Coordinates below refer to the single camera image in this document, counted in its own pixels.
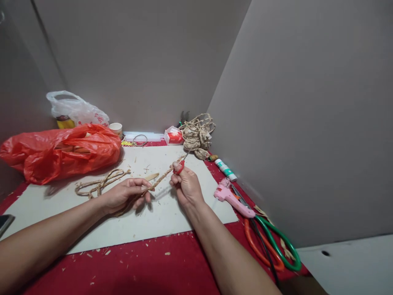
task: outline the paper cup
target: paper cup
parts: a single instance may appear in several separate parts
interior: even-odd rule
[[[114,134],[117,134],[120,138],[123,137],[123,132],[122,132],[123,125],[120,123],[112,123],[109,125],[109,129],[113,131]]]

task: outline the red and white box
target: red and white box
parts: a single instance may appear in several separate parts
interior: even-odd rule
[[[182,145],[184,142],[180,129],[174,126],[165,130],[164,139],[167,145]]]

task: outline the pink glue gun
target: pink glue gun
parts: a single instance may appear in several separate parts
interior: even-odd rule
[[[232,205],[233,208],[238,210],[240,214],[242,214],[246,218],[254,218],[255,212],[251,209],[248,209],[242,203],[240,203],[235,196],[232,194],[231,190],[229,189],[230,180],[228,178],[224,178],[219,183],[216,191],[214,192],[214,196],[219,199],[221,202],[227,201],[229,204]]]

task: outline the plastic bag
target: plastic bag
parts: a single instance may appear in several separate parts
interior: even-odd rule
[[[67,152],[59,148],[64,146],[88,151]],[[114,164],[119,159],[120,146],[120,138],[109,128],[84,124],[73,129],[13,136],[2,144],[0,158],[22,172],[27,182],[42,185]]]
[[[56,99],[58,95],[69,95],[73,98]],[[52,115],[56,117],[69,116],[75,126],[85,123],[101,124],[108,127],[109,117],[96,106],[89,104],[79,96],[68,91],[48,92],[46,98],[52,104]]]

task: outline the orange scissors handle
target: orange scissors handle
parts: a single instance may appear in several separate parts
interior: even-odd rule
[[[180,172],[183,171],[183,169],[184,169],[184,160],[181,161],[179,164],[181,165],[181,168],[179,169],[179,171],[176,171],[175,169],[173,169],[173,174],[179,175]]]
[[[250,221],[248,218],[244,219],[244,232],[246,233],[246,238],[251,246],[251,248],[255,251],[256,255],[264,264],[266,264],[268,267],[270,267],[270,262],[269,260],[266,259],[266,257],[259,251],[257,246],[254,244],[253,239],[251,238],[250,234]],[[276,260],[277,264],[273,264],[274,268],[276,271],[283,271],[285,269],[284,263],[282,262],[280,256],[277,254],[277,252],[274,250],[274,248],[270,245],[270,242],[265,238],[264,235],[261,234],[261,237],[266,245],[266,248],[270,251],[271,254],[273,254],[274,259]]]

